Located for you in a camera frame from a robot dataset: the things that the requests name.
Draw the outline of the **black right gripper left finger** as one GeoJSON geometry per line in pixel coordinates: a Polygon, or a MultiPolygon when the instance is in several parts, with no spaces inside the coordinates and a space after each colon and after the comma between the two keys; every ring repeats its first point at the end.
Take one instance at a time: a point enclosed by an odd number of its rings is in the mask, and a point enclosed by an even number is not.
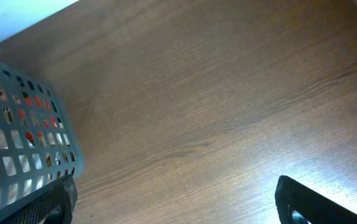
{"type": "Polygon", "coordinates": [[[72,175],[65,175],[1,210],[1,223],[71,224],[78,198],[72,175]]]}

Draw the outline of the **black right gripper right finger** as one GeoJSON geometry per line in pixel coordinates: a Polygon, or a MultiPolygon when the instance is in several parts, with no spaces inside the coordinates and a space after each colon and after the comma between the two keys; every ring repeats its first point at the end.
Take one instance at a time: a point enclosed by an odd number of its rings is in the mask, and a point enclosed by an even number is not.
{"type": "Polygon", "coordinates": [[[357,214],[286,175],[275,190],[278,217],[283,224],[357,223],[357,214]]]}

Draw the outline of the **beige bread bag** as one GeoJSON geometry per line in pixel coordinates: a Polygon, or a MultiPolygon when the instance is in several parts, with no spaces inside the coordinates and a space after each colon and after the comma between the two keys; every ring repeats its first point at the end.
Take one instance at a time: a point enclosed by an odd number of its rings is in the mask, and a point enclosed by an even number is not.
{"type": "Polygon", "coordinates": [[[70,136],[63,145],[29,148],[19,131],[0,129],[0,209],[65,176],[78,176],[82,159],[70,136]]]}

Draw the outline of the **yellow orange snack packet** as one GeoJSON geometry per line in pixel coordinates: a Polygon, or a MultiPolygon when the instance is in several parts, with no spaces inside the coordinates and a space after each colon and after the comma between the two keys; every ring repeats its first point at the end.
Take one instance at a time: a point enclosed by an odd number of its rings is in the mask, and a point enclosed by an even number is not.
{"type": "Polygon", "coordinates": [[[64,124],[50,91],[32,82],[17,89],[0,84],[0,122],[19,131],[29,148],[63,145],[64,124]]]}

